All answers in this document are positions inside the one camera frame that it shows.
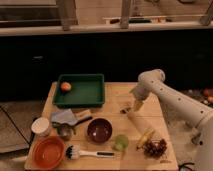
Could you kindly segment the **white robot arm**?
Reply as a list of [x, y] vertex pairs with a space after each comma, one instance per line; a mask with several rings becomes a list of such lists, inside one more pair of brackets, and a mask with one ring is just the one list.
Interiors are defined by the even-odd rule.
[[138, 107], [149, 93], [174, 107], [180, 117], [200, 133], [195, 157], [195, 171], [213, 171], [213, 108], [208, 107], [167, 86], [165, 73], [161, 69], [142, 72], [136, 86], [131, 90]]

